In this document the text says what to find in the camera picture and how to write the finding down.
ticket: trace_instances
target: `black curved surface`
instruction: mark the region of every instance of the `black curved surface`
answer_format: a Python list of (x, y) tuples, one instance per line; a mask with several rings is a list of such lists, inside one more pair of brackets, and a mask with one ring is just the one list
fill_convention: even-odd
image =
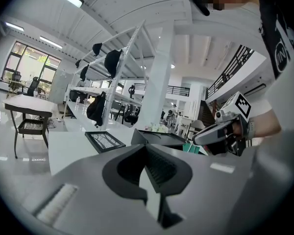
[(110, 160), (102, 170), (102, 177), (108, 187), (117, 195), (141, 199), (146, 204), (147, 192), (139, 187), (139, 178), (145, 166), (144, 146)]
[(180, 194), (193, 176), (191, 167), (184, 161), (151, 145), (140, 145), (109, 161), (102, 177), (117, 195), (146, 203), (147, 192), (139, 187), (144, 167), (153, 188), (163, 196)]

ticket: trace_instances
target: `black shirt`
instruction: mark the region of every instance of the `black shirt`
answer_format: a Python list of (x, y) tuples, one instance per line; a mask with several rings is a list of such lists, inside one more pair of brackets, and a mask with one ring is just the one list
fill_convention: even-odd
[(294, 0), (259, 0), (259, 3), (262, 21), (259, 31), (277, 78), (294, 59)]

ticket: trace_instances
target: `black backpack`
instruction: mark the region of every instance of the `black backpack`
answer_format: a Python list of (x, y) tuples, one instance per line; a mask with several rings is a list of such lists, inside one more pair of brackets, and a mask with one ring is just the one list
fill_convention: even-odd
[(81, 71), (81, 73), (80, 73), (80, 78), (84, 81), (85, 79), (86, 79), (86, 72), (87, 72), (87, 70), (88, 70), (88, 67), (89, 67), (89, 65), (86, 65), (83, 69), (82, 69), (82, 71)]
[(104, 60), (104, 66), (108, 70), (113, 79), (117, 73), (117, 65), (121, 56), (122, 50), (117, 51), (116, 49), (109, 52)]
[(102, 92), (101, 95), (96, 96), (94, 102), (88, 106), (86, 114), (91, 120), (96, 121), (96, 127), (102, 126), (102, 113), (104, 109), (104, 104), (106, 101), (106, 93)]
[(93, 45), (93, 52), (94, 52), (94, 54), (95, 54), (96, 57), (99, 55), (101, 46), (102, 46), (102, 43), (94, 44)]

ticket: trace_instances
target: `window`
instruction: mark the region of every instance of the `window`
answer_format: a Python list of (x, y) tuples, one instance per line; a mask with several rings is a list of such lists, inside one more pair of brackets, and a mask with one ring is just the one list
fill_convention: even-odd
[(109, 88), (110, 87), (111, 82), (108, 81), (103, 81), (101, 87), (102, 88)]
[(33, 77), (40, 79), (39, 87), (50, 92), (53, 77), (61, 60), (30, 46), (16, 42), (6, 62), (2, 79), (8, 82), (15, 71), (21, 73), (21, 82), (30, 86)]
[(100, 88), (101, 87), (101, 82), (100, 81), (92, 81), (90, 84), (90, 87), (94, 88)]

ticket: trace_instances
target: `black object on shelf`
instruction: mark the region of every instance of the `black object on shelf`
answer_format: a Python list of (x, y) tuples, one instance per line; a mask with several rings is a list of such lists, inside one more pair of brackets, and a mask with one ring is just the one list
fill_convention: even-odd
[(106, 131), (85, 132), (85, 136), (98, 153), (124, 147), (125, 144)]
[(184, 138), (173, 133), (161, 133), (143, 130), (134, 130), (131, 144), (160, 144), (172, 149), (183, 150)]

